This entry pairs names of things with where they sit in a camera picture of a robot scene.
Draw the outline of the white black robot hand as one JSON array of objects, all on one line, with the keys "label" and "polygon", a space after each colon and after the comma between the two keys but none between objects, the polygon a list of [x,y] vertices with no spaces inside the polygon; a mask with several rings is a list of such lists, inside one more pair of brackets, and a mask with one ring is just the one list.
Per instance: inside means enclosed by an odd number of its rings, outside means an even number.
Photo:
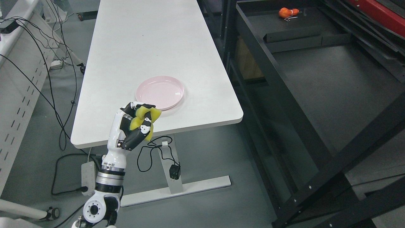
[{"label": "white black robot hand", "polygon": [[112,164],[114,167],[125,169],[129,152],[145,141],[146,137],[140,132],[130,133],[129,130],[130,123],[135,117],[136,105],[138,105],[137,102],[130,102],[117,110],[107,143],[108,153],[103,158],[102,165]]}]

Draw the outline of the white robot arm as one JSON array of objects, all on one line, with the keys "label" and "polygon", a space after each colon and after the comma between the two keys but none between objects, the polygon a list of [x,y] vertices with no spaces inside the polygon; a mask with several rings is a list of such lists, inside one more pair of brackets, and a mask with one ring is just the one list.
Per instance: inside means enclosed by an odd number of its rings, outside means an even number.
[{"label": "white robot arm", "polygon": [[94,195],[84,204],[83,215],[72,224],[73,228],[92,228],[102,220],[107,228],[115,228],[120,209],[120,191],[125,176],[123,167],[103,164],[97,173]]}]

